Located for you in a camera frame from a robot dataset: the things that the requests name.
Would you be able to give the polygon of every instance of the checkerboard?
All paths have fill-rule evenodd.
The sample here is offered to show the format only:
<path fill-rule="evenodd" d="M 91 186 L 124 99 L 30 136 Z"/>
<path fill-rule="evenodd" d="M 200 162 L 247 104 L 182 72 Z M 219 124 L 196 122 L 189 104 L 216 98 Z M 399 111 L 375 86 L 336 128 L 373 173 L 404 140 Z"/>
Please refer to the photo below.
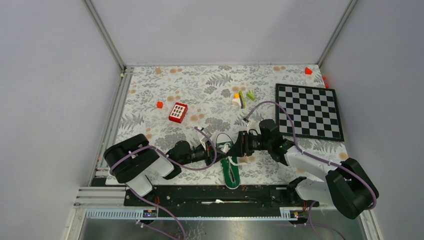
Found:
<path fill-rule="evenodd" d="M 344 141 L 339 108 L 334 89 L 276 84 L 276 102 L 294 122 L 296 136 Z M 279 131 L 293 136 L 293 128 L 284 112 L 276 107 Z"/>

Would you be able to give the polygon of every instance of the floral tablecloth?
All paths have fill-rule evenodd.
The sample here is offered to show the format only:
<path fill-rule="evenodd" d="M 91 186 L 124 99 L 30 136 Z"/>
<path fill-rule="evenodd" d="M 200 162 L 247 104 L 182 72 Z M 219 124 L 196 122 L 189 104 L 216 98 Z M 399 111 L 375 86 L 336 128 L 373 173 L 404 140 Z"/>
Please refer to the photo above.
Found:
<path fill-rule="evenodd" d="M 305 74 L 305 67 L 313 73 Z M 317 65 L 221 65 L 221 66 L 140 66 L 134 69 L 126 97 L 115 143 L 137 134 L 144 134 L 151 145 L 166 152 L 177 141 L 186 140 L 192 146 L 199 144 L 195 126 L 207 128 L 213 136 L 227 133 L 236 141 L 239 131 L 246 128 L 242 118 L 258 103 L 275 101 L 276 84 L 324 87 Z M 231 103 L 235 93 L 246 95 L 252 89 L 255 101 L 246 98 L 246 108 L 238 109 Z M 158 101 L 164 103 L 157 108 Z M 174 103 L 188 105 L 183 122 L 168 120 Z M 259 123 L 263 119 L 275 119 L 275 106 L 264 104 L 250 119 Z M 331 160 L 348 158 L 343 142 L 300 138 L 299 144 L 311 153 Z M 286 184 L 299 176 L 317 180 L 302 169 L 287 167 L 273 161 L 264 151 L 241 157 L 239 166 L 241 184 Z M 191 163 L 192 168 L 205 166 L 203 161 Z M 147 177 L 154 185 L 223 185 L 221 164 L 202 171 L 182 169 L 182 173 L 165 180 L 155 172 Z M 109 175 L 107 185 L 116 185 Z"/>

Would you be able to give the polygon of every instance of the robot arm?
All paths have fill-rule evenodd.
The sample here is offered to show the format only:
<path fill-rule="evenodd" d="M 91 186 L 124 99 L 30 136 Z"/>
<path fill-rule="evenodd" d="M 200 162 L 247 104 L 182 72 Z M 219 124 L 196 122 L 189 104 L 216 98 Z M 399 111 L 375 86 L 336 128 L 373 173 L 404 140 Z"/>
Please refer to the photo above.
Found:
<path fill-rule="evenodd" d="M 302 154 L 294 142 L 283 138 L 278 125 L 272 119 L 259 123 L 261 134 L 239 131 L 234 146 L 226 153 L 228 156 L 250 156 L 254 151 L 267 151 L 271 158 L 281 164 L 300 168 L 322 181 L 312 181 L 299 177 L 292 181 L 298 196 L 303 200 L 315 200 L 335 206 L 349 219 L 355 219 L 373 202 L 371 193 L 358 180 L 336 166 L 325 164 Z M 361 165 L 353 158 L 336 162 L 362 178 L 374 191 L 379 193 Z"/>
<path fill-rule="evenodd" d="M 210 136 L 210 133 L 205 129 L 202 128 L 201 131 Z M 216 161 L 227 157 L 220 150 L 217 150 L 216 153 Z M 180 165 L 204 160 L 208 166 L 212 163 L 215 152 L 211 143 L 203 137 L 197 147 L 190 147 L 190 144 L 184 140 L 178 141 L 166 155 Z M 155 171 L 167 180 L 181 173 L 181 167 L 168 161 L 158 152 L 156 147 L 150 146 L 143 134 L 138 134 L 111 146 L 104 152 L 103 156 L 110 166 L 110 173 L 116 177 L 117 182 L 126 184 L 141 197 L 153 189 L 145 175 L 146 171 Z"/>

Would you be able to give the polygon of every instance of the small toy block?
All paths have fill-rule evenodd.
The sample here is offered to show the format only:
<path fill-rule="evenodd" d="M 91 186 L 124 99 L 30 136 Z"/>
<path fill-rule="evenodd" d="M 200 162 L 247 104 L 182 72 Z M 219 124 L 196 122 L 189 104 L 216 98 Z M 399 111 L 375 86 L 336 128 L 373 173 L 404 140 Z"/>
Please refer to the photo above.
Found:
<path fill-rule="evenodd" d="M 246 93 L 246 96 L 247 96 L 248 98 L 250 98 L 250 100 L 252 100 L 252 101 L 254 101 L 254 100 L 255 100 L 255 95 L 253 95 L 253 93 L 252 93 L 251 91 L 248 91 L 248 92 Z"/>
<path fill-rule="evenodd" d="M 233 98 L 232 100 L 231 100 L 231 103 L 234 105 L 234 106 L 237 106 L 238 108 L 242 108 L 242 102 L 241 102 L 241 100 L 240 100 L 240 98 Z"/>
<path fill-rule="evenodd" d="M 241 108 L 244 109 L 246 107 L 245 97 L 243 96 L 243 92 L 239 91 L 238 95 L 240 96 Z"/>
<path fill-rule="evenodd" d="M 176 102 L 169 114 L 169 120 L 179 124 L 182 123 L 188 109 L 187 105 Z"/>
<path fill-rule="evenodd" d="M 312 70 L 309 69 L 309 68 L 305 68 L 305 74 L 311 75 L 312 74 Z"/>

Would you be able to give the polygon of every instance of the red block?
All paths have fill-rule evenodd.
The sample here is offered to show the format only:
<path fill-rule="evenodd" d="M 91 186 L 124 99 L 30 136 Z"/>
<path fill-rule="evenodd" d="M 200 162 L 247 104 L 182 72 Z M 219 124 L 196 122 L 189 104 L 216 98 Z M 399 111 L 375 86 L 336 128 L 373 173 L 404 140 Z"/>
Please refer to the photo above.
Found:
<path fill-rule="evenodd" d="M 305 74 L 311 75 L 312 74 L 312 70 L 309 69 L 309 68 L 305 68 Z"/>
<path fill-rule="evenodd" d="M 189 107 L 187 105 L 176 102 L 171 112 L 169 113 L 168 118 L 169 120 L 180 124 L 183 122 L 183 119 L 186 116 L 187 110 L 189 110 Z"/>

